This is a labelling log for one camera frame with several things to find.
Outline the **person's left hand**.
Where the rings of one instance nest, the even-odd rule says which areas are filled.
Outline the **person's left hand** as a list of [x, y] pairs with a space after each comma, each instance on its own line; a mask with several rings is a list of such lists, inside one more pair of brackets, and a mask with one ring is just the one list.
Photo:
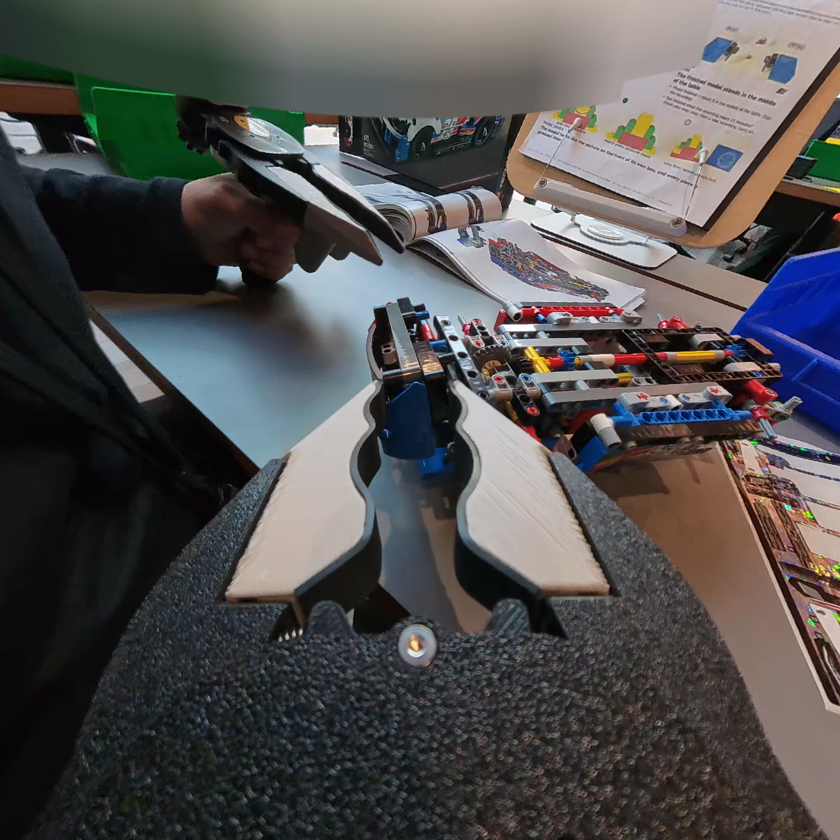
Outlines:
[[297, 263], [301, 226], [275, 203], [249, 192], [233, 174], [188, 182], [182, 219], [201, 261], [238, 267], [269, 281]]

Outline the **person's black clothing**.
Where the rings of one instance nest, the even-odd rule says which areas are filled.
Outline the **person's black clothing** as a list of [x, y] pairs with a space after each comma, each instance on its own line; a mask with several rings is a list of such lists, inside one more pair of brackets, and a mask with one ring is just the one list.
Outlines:
[[2, 838], [30, 830], [132, 614], [221, 506], [99, 347], [23, 167], [2, 137]]

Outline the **white stand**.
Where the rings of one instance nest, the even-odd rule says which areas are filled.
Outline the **white stand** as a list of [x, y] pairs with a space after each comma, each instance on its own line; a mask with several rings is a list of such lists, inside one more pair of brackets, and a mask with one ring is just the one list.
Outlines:
[[669, 242], [688, 230], [681, 215], [620, 202], [546, 176], [539, 178], [533, 193], [560, 210], [534, 223], [539, 233], [636, 268], [659, 268], [672, 259], [677, 252]]

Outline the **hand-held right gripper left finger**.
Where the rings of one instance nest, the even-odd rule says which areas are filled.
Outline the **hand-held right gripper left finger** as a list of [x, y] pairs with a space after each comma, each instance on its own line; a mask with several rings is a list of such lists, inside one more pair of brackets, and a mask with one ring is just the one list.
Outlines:
[[382, 572], [370, 491], [382, 461], [382, 385], [373, 381], [296, 444], [280, 469], [225, 589], [229, 605], [361, 606]]

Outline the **open instruction booklet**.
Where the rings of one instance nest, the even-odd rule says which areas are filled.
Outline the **open instruction booklet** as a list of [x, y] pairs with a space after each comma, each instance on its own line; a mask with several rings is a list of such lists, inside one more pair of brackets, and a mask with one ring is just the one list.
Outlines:
[[431, 196], [383, 182], [359, 192], [404, 245], [435, 260], [504, 309], [538, 301], [634, 310], [646, 291], [577, 266], [529, 224], [503, 219], [499, 198], [474, 187]]

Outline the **green storage bin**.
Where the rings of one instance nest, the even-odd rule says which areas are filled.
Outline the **green storage bin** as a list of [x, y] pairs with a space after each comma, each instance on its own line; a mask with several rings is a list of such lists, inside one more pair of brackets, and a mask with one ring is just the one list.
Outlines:
[[223, 172], [209, 154], [190, 151], [177, 128], [175, 95], [74, 74], [82, 118], [112, 170], [133, 179], [195, 180]]

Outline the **blue storage bin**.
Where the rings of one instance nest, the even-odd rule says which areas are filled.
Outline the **blue storage bin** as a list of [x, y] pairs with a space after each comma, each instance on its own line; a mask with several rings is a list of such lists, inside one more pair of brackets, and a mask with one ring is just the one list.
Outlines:
[[788, 259], [742, 315], [736, 334], [773, 353], [781, 400], [839, 432], [839, 249]]

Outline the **toy set box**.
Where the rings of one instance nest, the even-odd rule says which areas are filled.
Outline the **toy set box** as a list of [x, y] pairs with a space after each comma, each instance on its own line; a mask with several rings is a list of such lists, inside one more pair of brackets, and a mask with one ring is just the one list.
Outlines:
[[342, 161], [419, 192], [502, 188], [517, 121], [470, 117], [339, 117]]

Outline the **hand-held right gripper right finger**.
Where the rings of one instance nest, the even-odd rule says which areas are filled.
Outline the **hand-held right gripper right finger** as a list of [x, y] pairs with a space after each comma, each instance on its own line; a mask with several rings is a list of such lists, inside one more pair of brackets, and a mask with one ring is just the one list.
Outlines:
[[519, 601], [532, 621], [551, 598], [609, 595], [553, 454], [461, 382], [452, 385], [452, 431], [461, 588], [489, 611]]

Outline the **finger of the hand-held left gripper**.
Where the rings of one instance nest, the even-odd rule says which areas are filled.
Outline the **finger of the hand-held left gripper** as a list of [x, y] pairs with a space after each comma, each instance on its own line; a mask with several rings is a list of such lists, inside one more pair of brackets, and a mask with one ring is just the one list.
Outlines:
[[394, 227], [351, 184], [321, 163], [310, 163], [309, 170], [309, 182], [336, 207], [397, 254], [405, 253], [403, 240]]
[[272, 164], [263, 166], [262, 173], [273, 201], [284, 203], [289, 215], [302, 212], [298, 222], [301, 234], [295, 245], [297, 264], [302, 270], [315, 272], [329, 256], [344, 259], [349, 254], [375, 266], [383, 264], [369, 231], [302, 175]]

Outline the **printed paper sheet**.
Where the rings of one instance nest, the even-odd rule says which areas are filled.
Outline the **printed paper sheet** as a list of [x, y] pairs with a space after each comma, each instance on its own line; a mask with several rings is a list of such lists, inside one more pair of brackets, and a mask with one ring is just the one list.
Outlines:
[[705, 225], [838, 60], [838, 2], [717, 3], [697, 62], [626, 84], [559, 170]]

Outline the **red black toy race car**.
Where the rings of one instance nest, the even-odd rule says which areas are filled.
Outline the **red black toy race car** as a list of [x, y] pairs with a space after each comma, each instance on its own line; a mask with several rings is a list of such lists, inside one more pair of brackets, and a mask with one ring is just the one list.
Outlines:
[[452, 473], [457, 384], [587, 474], [775, 438], [802, 404], [782, 400], [781, 366], [755, 339], [641, 321], [611, 304], [505, 301], [493, 325], [409, 298], [375, 308], [366, 351], [384, 388], [384, 453], [422, 477]]

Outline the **grey desk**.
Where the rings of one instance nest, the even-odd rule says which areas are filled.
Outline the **grey desk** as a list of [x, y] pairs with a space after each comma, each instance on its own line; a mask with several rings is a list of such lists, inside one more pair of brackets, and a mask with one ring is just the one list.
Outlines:
[[[251, 471], [284, 455], [371, 379], [373, 307], [409, 297], [430, 312], [493, 322], [498, 305], [420, 255], [382, 250], [315, 274], [294, 269], [252, 298], [238, 273], [204, 297], [93, 293], [92, 318], [165, 393], [190, 403]], [[826, 708], [726, 459], [717, 451], [631, 463], [594, 482], [684, 575], [736, 660], [776, 756], [826, 834], [838, 838], [838, 713]], [[414, 614], [476, 631], [488, 610], [455, 578], [444, 484], [385, 458], [373, 483], [381, 583]]]

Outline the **person's left forearm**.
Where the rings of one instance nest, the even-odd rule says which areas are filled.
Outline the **person's left forearm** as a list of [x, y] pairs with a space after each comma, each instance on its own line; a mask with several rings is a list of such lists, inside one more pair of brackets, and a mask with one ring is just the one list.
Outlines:
[[218, 269], [198, 254], [182, 214], [188, 182], [23, 167], [80, 291], [201, 296]]

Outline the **holographic sticker sheet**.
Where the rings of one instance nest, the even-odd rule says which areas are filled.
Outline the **holographic sticker sheet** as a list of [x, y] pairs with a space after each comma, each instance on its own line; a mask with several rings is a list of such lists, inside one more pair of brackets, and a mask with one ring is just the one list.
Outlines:
[[826, 707], [839, 702], [839, 456], [788, 437], [721, 444]]

